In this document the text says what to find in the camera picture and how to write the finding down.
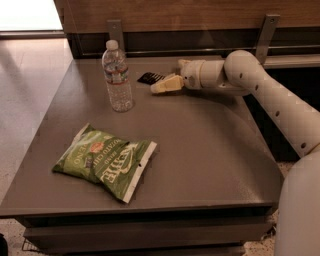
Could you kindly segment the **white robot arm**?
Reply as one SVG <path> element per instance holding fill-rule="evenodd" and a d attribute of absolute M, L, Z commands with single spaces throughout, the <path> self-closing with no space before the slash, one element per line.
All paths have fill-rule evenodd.
<path fill-rule="evenodd" d="M 266 111 L 300 159 L 279 200 L 275 256 L 320 256 L 320 112 L 269 76 L 258 59 L 237 50 L 224 60 L 180 60 L 180 73 L 151 86 L 154 94 L 215 88 L 245 91 Z"/>

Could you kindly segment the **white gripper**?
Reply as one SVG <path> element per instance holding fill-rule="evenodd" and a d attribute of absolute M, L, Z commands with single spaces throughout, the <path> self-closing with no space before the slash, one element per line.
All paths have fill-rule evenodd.
<path fill-rule="evenodd" d="M 223 60 L 179 59 L 178 66 L 182 77 L 170 74 L 152 84 L 150 89 L 153 94 L 178 91 L 184 85 L 192 90 L 204 88 L 226 89 L 229 86 L 224 72 Z"/>

